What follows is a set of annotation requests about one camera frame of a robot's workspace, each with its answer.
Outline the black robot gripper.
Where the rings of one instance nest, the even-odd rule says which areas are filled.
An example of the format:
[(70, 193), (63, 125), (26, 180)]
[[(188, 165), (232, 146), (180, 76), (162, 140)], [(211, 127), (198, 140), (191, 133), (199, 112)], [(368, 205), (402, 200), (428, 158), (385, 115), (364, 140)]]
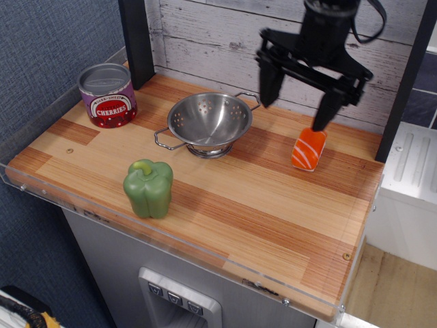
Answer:
[(351, 16), (331, 16), (306, 9), (300, 33), (261, 30), (259, 98), (265, 108), (279, 97), (284, 76), (325, 92), (312, 129), (323, 131), (343, 106), (357, 105), (373, 74), (345, 48)]

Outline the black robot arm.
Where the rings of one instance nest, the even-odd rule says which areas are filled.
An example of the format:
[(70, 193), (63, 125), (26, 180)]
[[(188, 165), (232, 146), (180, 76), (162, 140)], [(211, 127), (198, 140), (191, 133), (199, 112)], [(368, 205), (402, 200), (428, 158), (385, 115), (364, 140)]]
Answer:
[(299, 33), (264, 29), (259, 64), (259, 93), (263, 106), (278, 97), (286, 75), (324, 93), (313, 120), (323, 131), (344, 106), (357, 105), (371, 71), (345, 48), (359, 6), (358, 1), (305, 1)]

